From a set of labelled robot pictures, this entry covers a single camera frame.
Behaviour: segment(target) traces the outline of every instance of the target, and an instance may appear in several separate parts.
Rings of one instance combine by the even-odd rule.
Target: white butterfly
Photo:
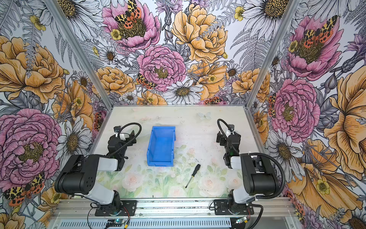
[[[198,116],[201,117],[201,120],[205,120],[205,119],[211,120],[211,112],[207,112],[206,114],[202,114],[199,112]]]

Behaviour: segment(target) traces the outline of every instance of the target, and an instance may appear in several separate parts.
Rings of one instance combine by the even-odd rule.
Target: screwdriver
[[[194,168],[194,171],[192,173],[192,177],[191,177],[191,179],[189,179],[188,184],[186,185],[186,188],[189,185],[189,182],[191,182],[192,178],[196,175],[196,173],[197,173],[197,171],[199,170],[200,167],[201,167],[200,164],[196,165],[196,168]]]

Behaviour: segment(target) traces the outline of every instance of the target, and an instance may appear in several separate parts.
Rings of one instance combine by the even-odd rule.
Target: blue storage bin
[[[148,166],[173,166],[175,126],[153,126],[147,149]]]

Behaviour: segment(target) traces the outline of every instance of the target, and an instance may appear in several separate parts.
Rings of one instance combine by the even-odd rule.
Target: black screwdriver handle
[[[194,177],[194,176],[196,175],[196,173],[197,173],[197,171],[200,169],[200,167],[201,167],[201,165],[200,165],[200,164],[196,165],[196,168],[194,168],[194,171],[193,171],[193,173],[192,173],[192,177]]]

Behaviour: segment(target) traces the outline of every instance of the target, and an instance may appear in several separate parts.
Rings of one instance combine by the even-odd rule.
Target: floral tabletop
[[[216,143],[218,118],[235,125],[241,152],[257,150],[242,107],[115,107],[94,153],[105,154],[116,125],[139,122],[142,132],[127,148],[122,171],[98,172],[98,182],[121,198],[226,197],[243,181],[240,170],[225,166],[225,149]],[[173,167],[147,165],[152,126],[161,125],[176,127]],[[185,188],[197,164],[201,168]]]

